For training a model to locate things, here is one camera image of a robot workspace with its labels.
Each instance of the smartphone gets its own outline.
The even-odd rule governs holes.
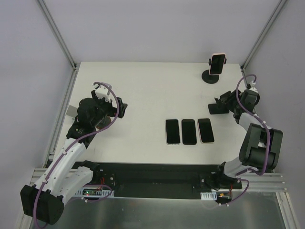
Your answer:
[[[77,116],[77,108],[75,106],[69,105],[66,115],[75,118]]]
[[[183,119],[182,127],[182,142],[184,145],[197,144],[196,124],[193,119]]]
[[[198,119],[198,128],[199,128],[200,140],[202,143],[214,142],[212,125],[209,118]]]
[[[224,61],[225,61],[225,53],[214,53],[212,55],[209,74],[210,75],[221,74],[223,72]]]
[[[177,119],[167,119],[165,121],[166,142],[169,145],[180,144],[179,122]]]

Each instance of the robotic arm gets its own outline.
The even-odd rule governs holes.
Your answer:
[[[81,187],[90,182],[100,184],[100,167],[89,161],[83,162],[72,176],[67,177],[78,157],[95,137],[95,134],[92,134],[96,131],[95,127],[99,125],[100,128],[107,128],[111,122],[109,117],[114,117],[117,113],[117,108],[112,106],[112,100],[109,98],[110,91],[106,87],[95,84],[91,94],[92,98],[80,101],[75,121],[52,164],[32,187],[25,185],[21,190],[21,201],[26,215],[33,217],[34,202],[41,187],[36,216],[37,219],[53,225],[62,215],[69,199]],[[124,104],[121,98],[117,98],[117,102],[119,105],[117,117],[123,118],[127,104]],[[78,139],[80,139],[78,142],[69,147]]]
[[[277,165],[283,132],[266,126],[270,133],[270,146],[266,149],[267,131],[262,125],[264,122],[260,122],[258,115],[252,113],[260,100],[259,93],[254,86],[255,83],[252,81],[247,85],[247,89],[243,93],[236,92],[236,90],[233,92],[228,91],[221,95],[220,99],[215,98],[216,104],[208,105],[211,114],[233,112],[236,122],[247,131],[239,157],[229,162],[223,162],[219,166],[218,172],[212,181],[215,187],[225,187],[228,184],[232,184],[237,177],[247,171],[255,173],[261,171],[264,167],[266,152],[268,152],[266,171],[273,170]]]

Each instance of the white table surface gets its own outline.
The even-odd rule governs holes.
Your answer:
[[[207,84],[201,74],[206,63],[82,62],[70,105],[91,97],[93,82],[112,85],[116,96],[128,104],[125,116],[95,136],[78,161],[160,164],[221,164],[239,155],[246,134],[233,113],[210,115],[207,105],[236,88],[242,77],[238,64],[226,64],[216,84]],[[182,144],[181,120],[211,119],[215,142]],[[165,120],[178,119],[181,144],[168,145]],[[56,153],[66,139],[72,118],[66,116]]]

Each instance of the white enclosure wall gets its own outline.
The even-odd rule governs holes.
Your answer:
[[[20,191],[41,167],[71,67],[34,0],[0,7],[0,228],[15,227]]]
[[[46,0],[76,62],[242,64],[279,0]]]
[[[304,0],[289,1],[246,69],[258,76],[258,113],[284,133],[277,171],[285,175],[301,228],[305,228],[304,12]]]

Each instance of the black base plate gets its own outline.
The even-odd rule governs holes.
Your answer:
[[[206,83],[209,84],[214,84],[217,83],[219,80],[219,75],[210,75],[209,74],[209,70],[205,70],[202,75],[201,78],[203,81],[205,81]]]

